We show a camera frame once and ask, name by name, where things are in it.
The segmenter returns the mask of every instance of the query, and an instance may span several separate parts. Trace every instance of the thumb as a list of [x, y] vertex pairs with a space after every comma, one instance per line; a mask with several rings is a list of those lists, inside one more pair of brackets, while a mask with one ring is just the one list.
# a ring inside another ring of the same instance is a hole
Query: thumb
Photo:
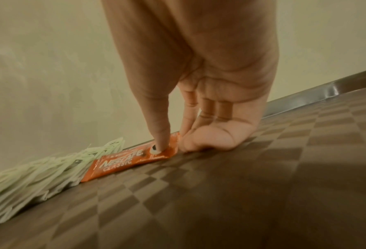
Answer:
[[147, 127], [154, 137], [158, 151], [164, 151], [169, 146], [170, 124], [168, 119], [168, 96], [151, 98], [134, 92], [142, 109]]

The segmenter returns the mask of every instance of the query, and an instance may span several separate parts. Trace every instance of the checkered pattern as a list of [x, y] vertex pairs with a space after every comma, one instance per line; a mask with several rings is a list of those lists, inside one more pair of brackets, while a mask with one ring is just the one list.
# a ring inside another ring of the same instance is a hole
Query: checkered pattern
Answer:
[[81, 184], [0, 225], [0, 248], [365, 248], [366, 89], [266, 118], [234, 151]]

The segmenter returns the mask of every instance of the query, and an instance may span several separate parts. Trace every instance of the wall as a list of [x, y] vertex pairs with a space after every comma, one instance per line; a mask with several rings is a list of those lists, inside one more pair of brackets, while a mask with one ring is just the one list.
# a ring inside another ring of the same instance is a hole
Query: wall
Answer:
[[[269, 100], [366, 70], [366, 1], [278, 1]], [[178, 130], [182, 98], [170, 97]], [[98, 0], [0, 0], [0, 171], [124, 136], [151, 139]]]

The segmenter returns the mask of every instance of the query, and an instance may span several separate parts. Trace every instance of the red packet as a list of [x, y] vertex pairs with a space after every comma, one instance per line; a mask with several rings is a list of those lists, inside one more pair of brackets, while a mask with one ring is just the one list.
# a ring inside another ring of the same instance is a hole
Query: red packet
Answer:
[[81, 182], [116, 173], [136, 165], [167, 159], [177, 153], [178, 132], [170, 135], [169, 148], [158, 153], [154, 141], [94, 160]]

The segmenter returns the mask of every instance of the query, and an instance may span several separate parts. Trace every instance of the human hand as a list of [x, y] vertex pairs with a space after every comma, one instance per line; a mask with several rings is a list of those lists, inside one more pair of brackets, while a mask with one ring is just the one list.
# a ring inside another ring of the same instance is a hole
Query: human hand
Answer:
[[168, 95], [176, 85], [185, 101], [181, 150], [233, 149], [255, 131], [279, 58], [274, 0], [103, 5], [158, 150], [169, 143]]

